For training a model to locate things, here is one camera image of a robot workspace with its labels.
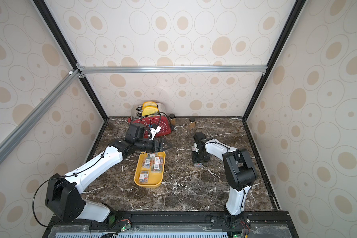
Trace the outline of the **yellow toast slice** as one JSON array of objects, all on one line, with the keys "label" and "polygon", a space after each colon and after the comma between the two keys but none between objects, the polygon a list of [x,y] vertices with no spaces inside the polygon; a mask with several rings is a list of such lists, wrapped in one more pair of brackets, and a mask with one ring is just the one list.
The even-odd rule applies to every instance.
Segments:
[{"label": "yellow toast slice", "polygon": [[148,101],[148,102],[144,102],[142,104],[142,108],[146,108],[146,107],[155,107],[155,108],[158,108],[158,105],[156,102],[152,102],[152,101]]},{"label": "yellow toast slice", "polygon": [[142,110],[142,116],[149,116],[159,113],[159,109],[155,106],[146,106]]}]

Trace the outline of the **red toaster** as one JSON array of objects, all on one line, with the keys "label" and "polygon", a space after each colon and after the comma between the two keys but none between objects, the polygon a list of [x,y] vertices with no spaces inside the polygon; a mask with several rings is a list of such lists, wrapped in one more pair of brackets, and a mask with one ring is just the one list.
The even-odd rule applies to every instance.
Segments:
[{"label": "red toaster", "polygon": [[156,137],[169,135],[172,132],[172,126],[167,114],[166,107],[162,103],[158,103],[159,113],[149,116],[142,116],[142,105],[135,106],[131,111],[131,117],[128,119],[129,123],[140,123],[147,127],[151,127],[153,124],[157,124],[161,127],[160,132]]}]

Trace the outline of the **spice jar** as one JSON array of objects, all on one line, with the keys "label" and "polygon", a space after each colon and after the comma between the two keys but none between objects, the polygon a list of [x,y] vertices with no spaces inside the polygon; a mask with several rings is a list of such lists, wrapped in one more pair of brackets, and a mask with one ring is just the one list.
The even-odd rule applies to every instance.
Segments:
[{"label": "spice jar", "polygon": [[193,130],[196,127],[196,122],[195,122],[195,117],[190,117],[189,118],[189,129]]},{"label": "spice jar", "polygon": [[176,126],[176,116],[175,114],[169,114],[170,123],[173,127]]}]

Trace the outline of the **yellow toast slice rear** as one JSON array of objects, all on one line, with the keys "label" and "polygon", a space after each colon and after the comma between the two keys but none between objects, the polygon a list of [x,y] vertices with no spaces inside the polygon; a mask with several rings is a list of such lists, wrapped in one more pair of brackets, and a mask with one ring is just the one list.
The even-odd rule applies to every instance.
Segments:
[{"label": "yellow toast slice rear", "polygon": [[152,102],[152,101],[148,101],[148,102],[144,102],[142,104],[142,108],[146,108],[146,107],[155,107],[155,108],[158,108],[158,105],[156,102]]}]

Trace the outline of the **yellow storage tray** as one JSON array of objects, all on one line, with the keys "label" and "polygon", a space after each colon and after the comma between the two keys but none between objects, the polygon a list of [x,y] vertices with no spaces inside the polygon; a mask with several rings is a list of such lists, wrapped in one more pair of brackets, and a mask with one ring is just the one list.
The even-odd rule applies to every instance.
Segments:
[{"label": "yellow storage tray", "polygon": [[[154,164],[155,157],[162,157],[164,158],[164,162],[161,165]],[[151,159],[151,166],[149,169],[143,168],[142,164],[144,159]],[[165,152],[157,152],[157,153],[143,153],[140,154],[138,159],[138,164],[136,167],[135,175],[134,175],[134,182],[141,187],[147,188],[157,188],[160,186],[163,180],[164,175],[164,168],[165,168],[165,160],[166,160],[166,153]],[[141,171],[149,171],[149,181],[148,183],[139,183],[139,174]]]}]

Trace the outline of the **left spice jar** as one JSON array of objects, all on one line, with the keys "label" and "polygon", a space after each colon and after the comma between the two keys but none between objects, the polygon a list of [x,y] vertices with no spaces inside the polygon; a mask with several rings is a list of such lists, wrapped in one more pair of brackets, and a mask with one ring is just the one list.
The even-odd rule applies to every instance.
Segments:
[{"label": "left spice jar", "polygon": [[173,127],[176,126],[176,116],[175,114],[169,114],[170,123]]}]

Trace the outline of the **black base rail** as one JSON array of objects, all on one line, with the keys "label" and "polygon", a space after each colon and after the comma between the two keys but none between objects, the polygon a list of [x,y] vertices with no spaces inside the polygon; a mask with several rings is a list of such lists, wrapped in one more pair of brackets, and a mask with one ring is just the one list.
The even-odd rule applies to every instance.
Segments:
[{"label": "black base rail", "polygon": [[112,227],[89,220],[58,222],[45,238],[297,238],[289,212],[248,212],[236,218],[225,212],[116,213]]}]

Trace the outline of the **horizontal aluminium rail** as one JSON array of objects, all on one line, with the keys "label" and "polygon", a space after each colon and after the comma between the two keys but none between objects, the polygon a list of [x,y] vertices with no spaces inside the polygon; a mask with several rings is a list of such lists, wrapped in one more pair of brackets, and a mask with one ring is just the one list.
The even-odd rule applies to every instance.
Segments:
[{"label": "horizontal aluminium rail", "polygon": [[94,73],[211,73],[211,72],[265,72],[266,65],[202,65],[202,66],[114,66],[88,67],[79,70],[84,74]]}]

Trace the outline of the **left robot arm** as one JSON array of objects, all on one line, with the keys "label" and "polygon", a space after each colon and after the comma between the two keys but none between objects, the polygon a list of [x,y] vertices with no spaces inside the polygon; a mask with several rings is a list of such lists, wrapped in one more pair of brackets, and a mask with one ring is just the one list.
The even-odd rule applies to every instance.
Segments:
[{"label": "left robot arm", "polygon": [[164,152],[172,148],[165,139],[144,138],[145,125],[130,124],[124,138],[110,142],[105,150],[86,164],[65,175],[48,180],[45,205],[63,222],[92,220],[111,227],[115,212],[103,203],[85,200],[82,192],[104,172],[136,152]]}]

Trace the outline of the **right spice jar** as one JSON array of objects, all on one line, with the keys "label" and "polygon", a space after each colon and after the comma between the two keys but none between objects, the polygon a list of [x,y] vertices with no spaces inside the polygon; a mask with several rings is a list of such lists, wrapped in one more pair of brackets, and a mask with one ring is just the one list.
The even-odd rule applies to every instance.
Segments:
[{"label": "right spice jar", "polygon": [[189,129],[193,130],[196,127],[196,122],[195,122],[195,117],[190,117],[189,118]]}]

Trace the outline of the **left aluminium rail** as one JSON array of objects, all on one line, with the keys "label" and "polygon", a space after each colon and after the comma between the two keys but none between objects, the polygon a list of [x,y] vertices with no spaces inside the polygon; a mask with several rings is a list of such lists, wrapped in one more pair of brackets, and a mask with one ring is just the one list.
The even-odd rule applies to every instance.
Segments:
[{"label": "left aluminium rail", "polygon": [[0,144],[0,165],[23,140],[36,123],[44,116],[64,91],[78,78],[79,70],[71,71],[45,99],[21,122],[19,126]]}]

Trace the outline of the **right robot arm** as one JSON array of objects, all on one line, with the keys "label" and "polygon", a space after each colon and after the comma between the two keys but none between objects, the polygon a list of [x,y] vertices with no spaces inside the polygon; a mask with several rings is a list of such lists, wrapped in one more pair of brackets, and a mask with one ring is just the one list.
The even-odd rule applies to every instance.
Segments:
[{"label": "right robot arm", "polygon": [[230,186],[226,211],[230,217],[237,217],[245,210],[248,193],[253,186],[257,172],[249,152],[210,139],[202,132],[193,136],[192,162],[205,163],[213,155],[223,161],[226,180]]}]

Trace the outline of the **yellow toast slice front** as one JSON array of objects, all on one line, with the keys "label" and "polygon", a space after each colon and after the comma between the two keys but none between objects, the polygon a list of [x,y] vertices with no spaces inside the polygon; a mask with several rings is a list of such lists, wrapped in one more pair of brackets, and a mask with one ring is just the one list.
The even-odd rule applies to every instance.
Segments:
[{"label": "yellow toast slice front", "polygon": [[146,106],[142,110],[142,116],[149,116],[159,113],[159,109],[155,106]]}]

